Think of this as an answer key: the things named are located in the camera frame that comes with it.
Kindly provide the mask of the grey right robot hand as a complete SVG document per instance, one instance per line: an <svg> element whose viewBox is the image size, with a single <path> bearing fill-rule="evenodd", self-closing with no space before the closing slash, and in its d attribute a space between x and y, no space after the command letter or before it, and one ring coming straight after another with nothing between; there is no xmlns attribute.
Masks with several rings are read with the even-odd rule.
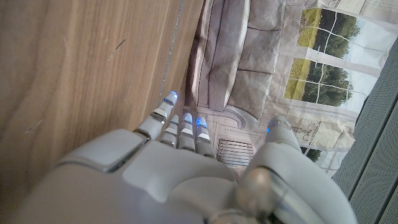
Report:
<svg viewBox="0 0 398 224"><path fill-rule="evenodd" d="M9 223L356 223L337 184L273 117L235 178L204 118L172 115L169 93L133 131L108 132L63 157Z"/></svg>

